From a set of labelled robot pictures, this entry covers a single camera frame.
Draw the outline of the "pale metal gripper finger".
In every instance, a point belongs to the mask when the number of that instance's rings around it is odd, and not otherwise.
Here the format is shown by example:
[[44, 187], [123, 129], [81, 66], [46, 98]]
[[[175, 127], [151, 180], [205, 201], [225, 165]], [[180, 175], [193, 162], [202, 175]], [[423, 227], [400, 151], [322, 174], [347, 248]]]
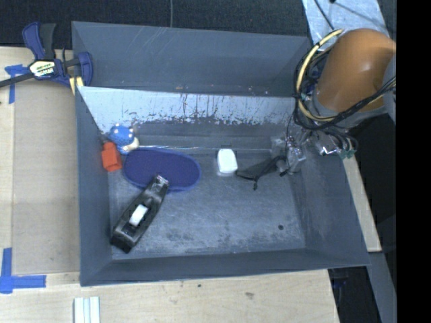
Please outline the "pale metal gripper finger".
[[293, 175], [297, 172], [297, 161], [293, 158], [280, 157], [275, 164], [280, 176]]
[[271, 138], [271, 154], [287, 155], [290, 147], [290, 141], [285, 136]]

